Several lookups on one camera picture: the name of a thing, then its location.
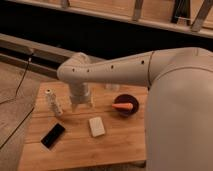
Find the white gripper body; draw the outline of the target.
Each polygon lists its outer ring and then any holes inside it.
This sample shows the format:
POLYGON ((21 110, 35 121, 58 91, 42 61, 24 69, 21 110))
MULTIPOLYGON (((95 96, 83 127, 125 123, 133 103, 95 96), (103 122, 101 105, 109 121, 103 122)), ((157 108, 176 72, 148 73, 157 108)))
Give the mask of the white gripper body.
POLYGON ((70 84, 69 90, 72 104, 85 104, 90 103, 92 100, 91 91, 87 83, 70 84))

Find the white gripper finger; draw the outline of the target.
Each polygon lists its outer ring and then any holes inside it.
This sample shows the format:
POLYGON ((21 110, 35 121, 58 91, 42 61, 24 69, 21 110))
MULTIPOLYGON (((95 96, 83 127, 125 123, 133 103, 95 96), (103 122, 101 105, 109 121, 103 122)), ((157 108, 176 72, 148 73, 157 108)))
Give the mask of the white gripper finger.
POLYGON ((87 106, 88 106, 89 108, 93 108, 93 103, 92 103, 92 102, 88 102, 88 103, 87 103, 87 106))
POLYGON ((75 112, 77 108, 77 104, 71 104, 72 112, 75 112))

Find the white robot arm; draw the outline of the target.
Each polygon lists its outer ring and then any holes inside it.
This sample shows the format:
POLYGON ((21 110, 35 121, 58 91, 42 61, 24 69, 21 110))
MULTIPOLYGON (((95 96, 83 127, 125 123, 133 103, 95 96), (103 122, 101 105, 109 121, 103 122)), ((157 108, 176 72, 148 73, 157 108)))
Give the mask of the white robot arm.
POLYGON ((145 86, 147 171, 213 171, 213 52, 186 47, 92 63, 75 53, 57 70, 74 103, 94 83, 145 86))

